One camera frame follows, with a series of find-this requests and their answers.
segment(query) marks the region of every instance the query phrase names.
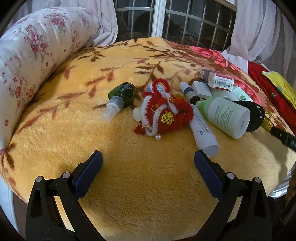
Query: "barcode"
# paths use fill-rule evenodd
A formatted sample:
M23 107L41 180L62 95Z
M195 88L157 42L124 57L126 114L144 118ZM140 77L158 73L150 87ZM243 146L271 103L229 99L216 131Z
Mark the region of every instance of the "barcode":
M223 87L230 87L231 86L231 83L227 83L227 82L224 82L224 81L220 81L218 80L216 85L219 85L219 86L223 86Z

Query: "window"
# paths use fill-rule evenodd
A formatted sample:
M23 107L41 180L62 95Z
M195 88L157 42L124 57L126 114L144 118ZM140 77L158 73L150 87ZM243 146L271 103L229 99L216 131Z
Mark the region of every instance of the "window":
M116 41L159 36L220 51L230 46L236 13L215 0L114 0L114 4Z
M224 50L230 46L235 12L214 0L167 0L164 39Z
M154 0L114 0L118 23L116 42L151 37Z

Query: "yellow fleece blanket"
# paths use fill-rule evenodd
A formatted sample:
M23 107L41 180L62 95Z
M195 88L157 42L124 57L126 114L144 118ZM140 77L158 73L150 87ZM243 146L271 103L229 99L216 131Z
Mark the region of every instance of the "yellow fleece blanket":
M28 202L37 176L58 178L99 150L103 167L79 202L106 240L169 241L195 235L218 200L194 166L198 148L190 127L160 141L137 135L132 108L140 106L142 91L155 78L166 79L177 94L179 83L197 80L201 68L235 76L235 83L271 113L272 122L291 132L256 83L219 52L161 38L133 39L82 49L59 67L34 96L0 154L2 177ZM132 107L110 123L102 121L108 93L123 82L137 88ZM263 128L234 140L209 126L221 147L211 160L239 178L259 176L267 194L295 162L295 153ZM71 228L59 201L58 206Z

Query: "black cap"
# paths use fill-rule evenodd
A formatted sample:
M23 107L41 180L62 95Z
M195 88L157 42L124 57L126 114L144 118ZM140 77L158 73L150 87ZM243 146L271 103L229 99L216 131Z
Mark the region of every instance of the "black cap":
M234 101L234 103L244 106L250 111L251 117L246 131L255 131L262 125L265 117L265 110L261 105L258 105L255 102L241 100Z

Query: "floral pillow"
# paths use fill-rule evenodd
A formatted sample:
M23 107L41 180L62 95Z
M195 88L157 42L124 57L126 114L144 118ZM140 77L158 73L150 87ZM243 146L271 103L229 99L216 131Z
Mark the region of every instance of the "floral pillow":
M0 39L0 153L39 86L69 56L97 37L89 10L54 7L16 22Z

